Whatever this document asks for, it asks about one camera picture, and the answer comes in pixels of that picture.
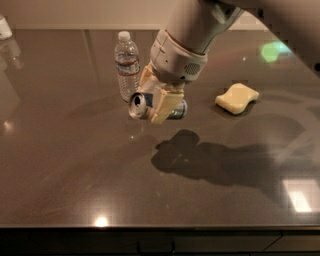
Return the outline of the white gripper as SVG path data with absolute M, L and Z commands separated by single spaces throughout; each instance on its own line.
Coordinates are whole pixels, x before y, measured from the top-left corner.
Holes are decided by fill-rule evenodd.
M 150 118 L 153 124 L 161 124 L 167 119 L 179 120 L 185 116 L 184 92 L 161 89 L 161 82 L 193 82 L 207 60 L 207 54 L 197 54 L 184 48 L 164 29 L 158 32 L 150 50 L 150 63 L 144 67 L 137 89 L 140 93 L 154 94 Z

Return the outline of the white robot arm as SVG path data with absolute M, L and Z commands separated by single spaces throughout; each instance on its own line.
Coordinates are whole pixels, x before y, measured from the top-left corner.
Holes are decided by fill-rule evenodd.
M 129 101 L 131 117 L 153 124 L 182 118 L 184 87 L 199 77 L 215 40 L 245 13 L 319 73 L 320 0 L 177 0 Z

